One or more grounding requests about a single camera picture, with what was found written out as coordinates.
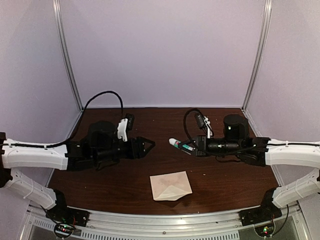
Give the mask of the beige envelope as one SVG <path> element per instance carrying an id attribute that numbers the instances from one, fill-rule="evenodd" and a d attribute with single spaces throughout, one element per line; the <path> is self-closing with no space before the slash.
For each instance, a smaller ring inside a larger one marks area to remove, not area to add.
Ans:
<path id="1" fill-rule="evenodd" d="M 154 201 L 177 201 L 193 193 L 186 171 L 152 175 L 149 179 Z"/>

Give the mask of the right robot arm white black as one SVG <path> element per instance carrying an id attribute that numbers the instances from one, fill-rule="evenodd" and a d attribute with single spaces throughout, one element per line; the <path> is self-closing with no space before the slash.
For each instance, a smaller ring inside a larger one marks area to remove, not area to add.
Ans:
<path id="1" fill-rule="evenodd" d="M 268 220 L 276 208 L 303 199 L 320 191 L 319 142 L 281 141 L 269 137 L 250 137 L 248 120 L 238 114 L 223 119 L 223 137 L 215 138 L 210 121 L 200 112 L 194 115 L 197 125 L 205 134 L 189 136 L 184 142 L 172 140 L 171 145 L 196 157 L 234 156 L 247 165 L 265 167 L 291 165 L 311 167 L 313 170 L 287 185 L 265 193 L 262 206 L 256 210 L 259 220 Z"/>

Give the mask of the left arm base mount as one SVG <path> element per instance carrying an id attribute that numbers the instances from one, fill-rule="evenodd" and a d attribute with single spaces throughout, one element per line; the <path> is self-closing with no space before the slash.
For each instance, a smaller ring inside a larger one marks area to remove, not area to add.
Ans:
<path id="1" fill-rule="evenodd" d="M 67 207 L 64 210 L 42 208 L 45 217 L 54 223 L 53 233 L 59 239 L 66 239 L 78 231 L 77 227 L 86 227 L 90 213 L 86 210 Z"/>

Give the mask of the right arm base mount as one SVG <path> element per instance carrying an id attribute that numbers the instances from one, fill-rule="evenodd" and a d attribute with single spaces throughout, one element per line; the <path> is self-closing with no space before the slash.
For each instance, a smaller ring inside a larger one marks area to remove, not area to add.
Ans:
<path id="1" fill-rule="evenodd" d="M 243 227 L 253 225 L 255 233 L 265 239 L 276 233 L 275 219 L 282 216 L 282 211 L 278 208 L 259 206 L 241 210 L 239 216 Z"/>

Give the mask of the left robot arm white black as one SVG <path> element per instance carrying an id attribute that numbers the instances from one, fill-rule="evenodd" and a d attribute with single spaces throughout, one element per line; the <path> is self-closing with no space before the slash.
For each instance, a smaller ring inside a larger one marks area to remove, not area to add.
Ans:
<path id="1" fill-rule="evenodd" d="M 50 168 L 61 171 L 83 171 L 117 164 L 121 159 L 142 159 L 156 143 L 147 138 L 129 137 L 132 123 L 124 118 L 118 125 L 109 121 L 92 123 L 87 135 L 79 141 L 44 144 L 19 142 L 0 134 L 0 186 L 38 203 L 61 222 L 72 218 L 64 194 L 47 188 L 17 167 Z"/>

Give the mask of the green white glue stick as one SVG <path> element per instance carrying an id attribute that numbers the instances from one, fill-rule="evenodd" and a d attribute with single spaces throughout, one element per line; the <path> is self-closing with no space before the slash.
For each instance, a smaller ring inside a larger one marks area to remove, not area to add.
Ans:
<path id="1" fill-rule="evenodd" d="M 181 149 L 181 150 L 188 150 L 188 151 L 193 151 L 195 148 L 187 145 L 187 144 L 182 144 L 181 141 L 175 139 L 175 138 L 170 138 L 169 140 L 169 144 L 174 146 L 175 148 Z"/>

